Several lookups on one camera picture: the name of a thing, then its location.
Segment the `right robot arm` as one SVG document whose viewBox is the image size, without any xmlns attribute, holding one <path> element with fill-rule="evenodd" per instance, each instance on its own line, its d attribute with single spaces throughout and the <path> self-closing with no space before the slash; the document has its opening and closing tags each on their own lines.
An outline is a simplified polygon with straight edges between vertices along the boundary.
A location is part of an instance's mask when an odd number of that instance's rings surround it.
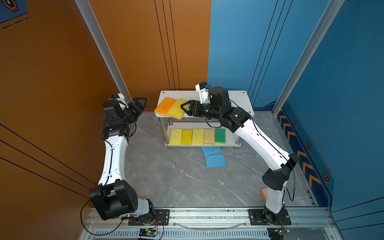
<svg viewBox="0 0 384 240">
<path fill-rule="evenodd" d="M 205 82 L 196 86 L 199 100 L 181 104 L 191 117 L 218 120 L 221 127 L 245 140 L 265 161 L 268 170 L 262 180 L 267 186 L 263 221 L 269 225 L 283 224 L 289 217 L 284 204 L 285 188 L 299 161 L 275 144 L 255 123 L 252 115 L 236 104 L 222 87 L 208 88 Z"/>
</svg>

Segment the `orange sponge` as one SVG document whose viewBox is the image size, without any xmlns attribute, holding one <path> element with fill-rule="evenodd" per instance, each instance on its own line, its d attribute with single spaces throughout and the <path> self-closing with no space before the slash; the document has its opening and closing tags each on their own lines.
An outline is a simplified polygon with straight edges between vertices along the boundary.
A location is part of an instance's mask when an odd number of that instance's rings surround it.
<svg viewBox="0 0 384 240">
<path fill-rule="evenodd" d="M 160 116 L 167 117 L 170 109 L 175 104 L 176 100 L 165 98 L 155 109 L 155 113 Z"/>
</svg>

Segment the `bright yellow foam sponge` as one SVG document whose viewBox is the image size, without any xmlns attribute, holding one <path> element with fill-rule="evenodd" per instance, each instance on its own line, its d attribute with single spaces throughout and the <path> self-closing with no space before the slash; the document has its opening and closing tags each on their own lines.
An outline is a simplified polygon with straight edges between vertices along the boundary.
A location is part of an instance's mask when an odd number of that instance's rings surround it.
<svg viewBox="0 0 384 240">
<path fill-rule="evenodd" d="M 183 129 L 181 144 L 182 145 L 191 145 L 193 138 L 193 130 L 192 129 Z"/>
</svg>

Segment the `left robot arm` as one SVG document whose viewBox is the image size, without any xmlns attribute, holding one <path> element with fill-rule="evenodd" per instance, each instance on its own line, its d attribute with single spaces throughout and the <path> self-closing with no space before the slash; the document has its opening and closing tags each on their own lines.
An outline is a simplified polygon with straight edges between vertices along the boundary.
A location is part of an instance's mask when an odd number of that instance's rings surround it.
<svg viewBox="0 0 384 240">
<path fill-rule="evenodd" d="M 126 103 L 122 94 L 112 95 L 103 103 L 106 118 L 101 139 L 106 152 L 98 186 L 90 190 L 89 198 L 102 220 L 134 218 L 151 225 L 157 216 L 149 199 L 140 199 L 125 177 L 125 157 L 131 126 L 147 106 L 147 98 L 134 98 Z"/>
</svg>

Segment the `yellow porous sponge large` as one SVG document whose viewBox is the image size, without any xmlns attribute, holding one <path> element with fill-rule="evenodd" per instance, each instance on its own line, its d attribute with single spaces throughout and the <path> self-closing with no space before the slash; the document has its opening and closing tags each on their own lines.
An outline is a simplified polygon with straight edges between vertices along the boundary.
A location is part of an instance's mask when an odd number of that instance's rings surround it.
<svg viewBox="0 0 384 240">
<path fill-rule="evenodd" d="M 170 145 L 181 145 L 182 144 L 182 133 L 183 129 L 172 129 L 170 135 Z"/>
</svg>

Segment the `pink sponge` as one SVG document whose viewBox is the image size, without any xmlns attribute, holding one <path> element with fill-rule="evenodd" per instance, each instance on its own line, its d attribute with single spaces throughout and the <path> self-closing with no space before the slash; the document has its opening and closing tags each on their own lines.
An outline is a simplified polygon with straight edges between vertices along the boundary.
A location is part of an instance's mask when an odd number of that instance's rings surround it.
<svg viewBox="0 0 384 240">
<path fill-rule="evenodd" d="M 267 198 L 268 198 L 268 189 L 267 188 L 262 188 L 260 190 L 260 193 L 261 193 L 261 196 L 262 196 L 264 202 L 266 202 Z"/>
</svg>

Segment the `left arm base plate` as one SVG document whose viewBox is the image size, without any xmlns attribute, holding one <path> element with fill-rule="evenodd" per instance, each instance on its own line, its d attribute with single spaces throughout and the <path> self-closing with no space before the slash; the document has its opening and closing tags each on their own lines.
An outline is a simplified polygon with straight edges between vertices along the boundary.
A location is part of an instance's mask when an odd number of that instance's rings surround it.
<svg viewBox="0 0 384 240">
<path fill-rule="evenodd" d="M 155 209 L 154 213 L 148 213 L 144 216 L 137 218 L 130 218 L 128 221 L 129 226 L 155 226 L 159 224 L 162 226 L 168 226 L 170 219 L 169 209 Z"/>
</svg>

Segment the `white two-tier shelf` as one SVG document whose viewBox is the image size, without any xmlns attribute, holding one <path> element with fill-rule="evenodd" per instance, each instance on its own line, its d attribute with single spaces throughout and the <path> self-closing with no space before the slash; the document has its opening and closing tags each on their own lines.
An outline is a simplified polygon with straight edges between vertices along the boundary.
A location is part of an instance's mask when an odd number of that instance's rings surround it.
<svg viewBox="0 0 384 240">
<path fill-rule="evenodd" d="M 254 110 L 251 105 L 251 101 L 246 91 L 229 91 L 229 97 L 232 100 L 231 104 L 233 107 L 240 106 L 246 110 L 251 116 L 254 115 Z M 160 104 L 165 98 L 171 99 L 183 99 L 183 100 L 199 100 L 199 94 L 196 91 L 160 91 L 158 104 Z M 171 117 L 165 117 L 156 114 L 156 117 L 160 121 L 162 132 L 165 137 L 165 146 L 171 147 L 187 147 L 187 145 L 170 145 L 170 137 L 172 129 L 217 129 L 220 126 L 217 120 L 208 120 L 205 118 L 196 118 L 188 115 L 184 115 L 181 120 L 174 119 Z M 238 148 L 242 145 L 242 139 L 238 135 L 232 133 L 230 130 L 226 130 L 226 142 L 224 144 L 215 143 L 208 144 L 208 147 L 233 147 Z"/>
</svg>

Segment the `green scrub sponge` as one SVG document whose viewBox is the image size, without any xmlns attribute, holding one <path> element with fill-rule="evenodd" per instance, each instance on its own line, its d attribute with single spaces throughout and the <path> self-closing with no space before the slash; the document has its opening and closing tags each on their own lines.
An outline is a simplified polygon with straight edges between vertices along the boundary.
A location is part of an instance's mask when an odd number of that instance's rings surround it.
<svg viewBox="0 0 384 240">
<path fill-rule="evenodd" d="M 225 144 L 226 143 L 226 130 L 225 129 L 216 129 L 215 130 L 215 143 L 216 144 Z"/>
</svg>

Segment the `pale yellow sponge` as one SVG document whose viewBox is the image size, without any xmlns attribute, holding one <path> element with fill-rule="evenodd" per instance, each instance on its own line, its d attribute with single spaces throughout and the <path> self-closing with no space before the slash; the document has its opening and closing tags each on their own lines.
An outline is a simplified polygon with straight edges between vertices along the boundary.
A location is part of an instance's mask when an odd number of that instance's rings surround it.
<svg viewBox="0 0 384 240">
<path fill-rule="evenodd" d="M 214 129 L 204 129 L 204 144 L 205 145 L 214 145 L 215 144 L 215 130 Z"/>
</svg>

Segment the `blue sponge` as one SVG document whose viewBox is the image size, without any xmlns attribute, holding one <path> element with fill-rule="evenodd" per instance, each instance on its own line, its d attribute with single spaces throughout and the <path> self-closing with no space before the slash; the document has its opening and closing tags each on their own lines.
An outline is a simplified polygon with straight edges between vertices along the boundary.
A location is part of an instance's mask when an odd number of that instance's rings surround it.
<svg viewBox="0 0 384 240">
<path fill-rule="evenodd" d="M 203 154 L 205 156 L 216 155 L 222 152 L 220 147 L 202 147 Z"/>
<path fill-rule="evenodd" d="M 206 156 L 206 166 L 207 168 L 215 167 L 224 167 L 226 166 L 226 161 L 224 155 L 209 155 Z"/>
</svg>

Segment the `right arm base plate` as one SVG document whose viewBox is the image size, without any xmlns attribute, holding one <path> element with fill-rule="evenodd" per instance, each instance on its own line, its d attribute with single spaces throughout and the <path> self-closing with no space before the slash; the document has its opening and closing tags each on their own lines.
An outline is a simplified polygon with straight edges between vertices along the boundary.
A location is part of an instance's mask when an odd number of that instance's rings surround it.
<svg viewBox="0 0 384 240">
<path fill-rule="evenodd" d="M 252 226 L 290 226 L 292 224 L 288 210 L 285 207 L 283 207 L 278 214 L 274 214 L 268 209 L 249 209 L 248 214 Z"/>
</svg>

